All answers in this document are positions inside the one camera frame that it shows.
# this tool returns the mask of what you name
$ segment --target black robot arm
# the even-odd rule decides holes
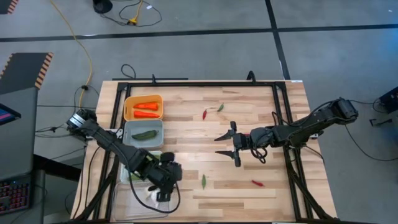
[[[159,160],[145,149],[123,144],[115,133],[98,125],[94,111],[79,110],[67,125],[72,134],[83,138],[92,136],[104,150],[115,153],[121,163],[141,180],[150,180],[160,190],[158,202],[170,201],[175,183],[182,179],[181,165],[174,162],[171,152],[161,155]]]
[[[257,148],[303,147],[311,135],[321,135],[323,130],[332,124],[350,124],[356,120],[358,112],[350,101],[339,98],[324,103],[308,116],[286,125],[275,125],[253,129],[250,134],[236,133],[236,123],[231,122],[231,129],[215,141],[233,138],[234,151],[217,151],[216,153],[227,155],[235,160],[235,166],[241,166],[239,158],[240,150],[250,149],[252,155],[262,163],[265,163],[267,154],[259,154]]]

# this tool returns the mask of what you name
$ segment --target gray floor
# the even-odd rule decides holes
[[[91,10],[89,0],[55,2],[79,35],[271,26],[262,0],[148,0],[161,11],[163,21],[146,28],[120,27],[100,18]],[[114,3],[110,14],[117,16],[119,9],[127,4]],[[272,0],[272,5],[278,27],[398,23],[396,1]],[[155,12],[143,8],[140,19],[150,22],[157,18]],[[70,35],[47,0],[20,1],[13,15],[0,16],[0,29],[6,30],[0,32],[0,38]],[[339,96],[373,101],[396,87],[397,32],[397,29],[294,32],[281,33],[280,38],[291,79],[304,81],[310,106],[314,108]],[[91,85],[98,90],[103,80],[122,77],[119,70],[124,63],[134,66],[138,77],[155,74],[191,80],[242,79],[253,70],[258,79],[283,79],[270,33],[99,39],[82,43],[93,59]],[[0,64],[13,52],[54,53],[39,93],[41,105],[72,105],[73,93],[88,75],[88,61],[74,41],[3,42],[0,49]],[[84,105],[95,106],[96,100],[96,93],[89,91]],[[388,124],[370,127],[368,120],[379,115],[369,106],[356,107],[360,117],[348,127],[359,144],[374,157],[397,157],[396,129]],[[37,129],[59,125],[72,112],[72,108],[38,108]],[[398,161],[378,162],[365,157],[341,126],[327,129],[320,145],[338,216],[351,221],[395,223]],[[37,138],[35,153],[51,158],[81,146],[74,139]],[[76,164],[81,156],[82,152],[77,152],[62,161]],[[76,189],[76,183],[48,177],[46,188],[51,200],[45,205],[45,221],[65,220],[64,199]]]

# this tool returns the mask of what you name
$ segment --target green chili pepper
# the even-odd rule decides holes
[[[203,187],[203,190],[206,187],[206,176],[203,174],[203,176],[201,177],[201,186]]]
[[[152,130],[152,131],[146,131],[144,133],[133,134],[131,137],[138,141],[145,141],[156,137],[157,133],[158,131]]]
[[[217,112],[220,112],[222,109],[224,109],[224,103],[218,108]]]

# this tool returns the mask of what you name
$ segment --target wooden tabletop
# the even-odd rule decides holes
[[[96,109],[98,123],[103,128],[109,128],[111,122],[117,85],[117,81],[103,82]],[[286,86],[293,119],[308,115],[310,109],[303,83],[286,81]],[[166,218],[145,222],[295,220],[282,148],[268,147],[266,164],[261,164],[250,152],[241,152],[242,166],[239,168],[234,166],[229,157],[214,153],[232,150],[232,140],[213,141],[227,132],[230,121],[236,122],[238,132],[241,133],[249,133],[250,130],[261,126],[274,125],[271,112],[275,111],[275,106],[270,87],[133,87],[131,92],[132,96],[150,94],[159,94],[164,99],[165,144],[161,151],[175,153],[176,161],[181,163],[183,168],[183,179],[178,184],[182,200],[179,209]],[[283,108],[281,94],[279,97]],[[123,102],[124,93],[116,124],[121,122]],[[222,103],[224,109],[217,113],[216,110]],[[205,109],[208,112],[207,117],[202,120]],[[320,152],[317,141],[310,140],[308,145]],[[88,165],[96,148],[94,141],[87,147],[83,180],[80,180],[78,185],[72,217],[78,207],[81,186],[83,193],[77,214],[84,209]],[[325,211],[335,217],[335,207],[322,160],[306,149],[302,149],[301,155],[309,191]],[[93,159],[88,202],[98,189],[103,157],[104,150],[99,150]],[[201,186],[202,175],[206,176],[207,181],[204,190]],[[254,185],[251,183],[252,180],[262,182],[265,187]],[[301,214],[304,217],[302,194],[299,189],[297,192]],[[104,195],[100,218],[105,214],[108,192]],[[116,207],[122,207],[123,203],[116,201]]]

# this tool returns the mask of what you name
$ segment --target red chili pepper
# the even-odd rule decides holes
[[[257,181],[254,181],[254,180],[252,180],[251,182],[256,184],[259,187],[263,187],[264,186],[264,184],[262,184],[261,182],[257,182]]]
[[[205,109],[205,111],[203,112],[202,118],[205,119],[206,118],[206,114],[207,114],[207,109]]]

